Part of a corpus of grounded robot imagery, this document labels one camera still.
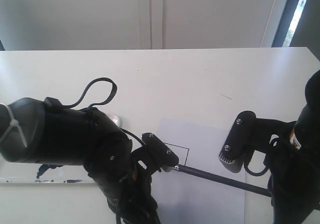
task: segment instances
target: white tabletop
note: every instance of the white tabletop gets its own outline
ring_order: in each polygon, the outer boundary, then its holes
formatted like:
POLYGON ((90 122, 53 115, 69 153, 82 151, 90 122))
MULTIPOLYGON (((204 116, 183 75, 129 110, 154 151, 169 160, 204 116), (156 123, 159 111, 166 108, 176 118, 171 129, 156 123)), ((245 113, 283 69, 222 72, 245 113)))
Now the white tabletop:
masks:
MULTIPOLYGON (((120 115, 123 126, 137 135, 155 132, 162 117, 229 129, 244 110, 260 118, 296 120, 306 104, 305 84, 319 68, 306 48, 3 51, 0 101, 49 96, 68 105, 91 80, 109 77, 118 92, 100 109, 120 115)), ((102 101, 109 91, 108 84, 97 83, 80 107, 102 101)), ((252 163, 262 167, 262 156, 252 163)), ((247 176, 247 182, 266 187, 268 178, 247 176)), ((115 223, 105 197, 90 184, 85 189, 0 185, 0 215, 7 224, 115 223)), ((258 222, 273 222, 270 198, 246 193, 245 223, 258 222)))

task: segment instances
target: zip tie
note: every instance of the zip tie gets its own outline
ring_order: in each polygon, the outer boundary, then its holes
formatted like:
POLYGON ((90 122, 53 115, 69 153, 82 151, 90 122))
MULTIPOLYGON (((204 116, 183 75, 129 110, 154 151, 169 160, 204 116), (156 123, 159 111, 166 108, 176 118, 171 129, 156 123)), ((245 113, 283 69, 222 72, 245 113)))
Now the zip tie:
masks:
POLYGON ((21 137, 23 145, 25 147, 27 147, 27 140, 26 140, 26 137, 24 135, 24 132, 22 131, 21 126, 19 125, 19 121, 17 119, 15 119, 15 116, 14 116, 11 108, 8 105, 3 104, 3 103, 0 103, 0 105, 6 107, 8 113, 9 113, 9 116, 11 118, 11 121, 10 121, 10 124, 9 124, 8 128, 5 130, 5 132, 3 133, 2 137, 0 137, 0 145, 6 139, 6 137, 9 134, 9 132, 12 130, 12 128, 17 128, 18 131, 19 131, 19 134, 20 134, 20 137, 21 137))

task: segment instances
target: white paper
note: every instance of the white paper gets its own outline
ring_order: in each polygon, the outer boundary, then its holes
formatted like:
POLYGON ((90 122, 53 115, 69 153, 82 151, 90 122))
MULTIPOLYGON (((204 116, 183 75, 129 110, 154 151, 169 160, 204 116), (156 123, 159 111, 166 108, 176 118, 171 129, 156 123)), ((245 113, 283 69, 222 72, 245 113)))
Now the white paper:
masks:
MULTIPOLYGON (((243 170, 234 174, 218 159, 228 133, 229 130, 163 118, 156 135, 165 143, 180 146, 180 164, 184 164, 183 150, 188 148, 187 166, 244 182, 243 170)), ((245 222, 243 190, 177 171, 155 173, 151 187, 162 224, 245 222)))

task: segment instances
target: screw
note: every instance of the screw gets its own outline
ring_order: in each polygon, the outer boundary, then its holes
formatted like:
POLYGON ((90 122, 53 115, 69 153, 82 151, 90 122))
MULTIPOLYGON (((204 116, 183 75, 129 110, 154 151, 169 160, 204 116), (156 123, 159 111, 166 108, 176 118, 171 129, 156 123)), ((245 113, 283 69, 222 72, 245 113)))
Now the screw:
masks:
POLYGON ((229 152, 229 151, 231 150, 231 147, 230 147, 229 145, 225 145, 225 146, 224 146, 224 150, 225 150, 226 152, 229 152))

